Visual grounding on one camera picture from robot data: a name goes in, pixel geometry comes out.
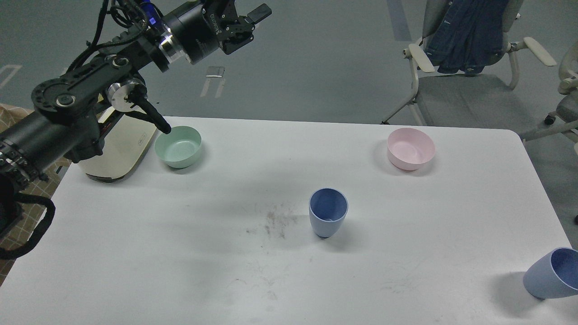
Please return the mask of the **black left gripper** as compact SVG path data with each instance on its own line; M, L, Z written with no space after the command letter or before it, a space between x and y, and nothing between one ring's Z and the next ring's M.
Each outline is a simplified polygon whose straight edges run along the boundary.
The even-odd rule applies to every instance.
M254 29L272 14L261 4L238 15L233 0L188 1L162 18L162 54L168 63L184 57L196 64L220 49L232 54L254 39Z

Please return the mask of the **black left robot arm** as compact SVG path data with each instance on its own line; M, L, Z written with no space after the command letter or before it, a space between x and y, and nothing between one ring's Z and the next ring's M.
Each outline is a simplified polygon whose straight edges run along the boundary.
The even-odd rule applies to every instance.
M34 111L1 133L1 237L23 218L23 204L46 214L22 245L1 249L2 260L29 253L45 235L56 208L50 198L26 194L65 157L73 163L101 156L104 138L123 116L169 134L171 126L147 100L139 70L162 72L184 57L196 64L217 49L231 54L253 41L256 25L272 14L261 4L245 16L233 0L188 1L167 14L149 0L104 0L93 41L58 78L31 93Z

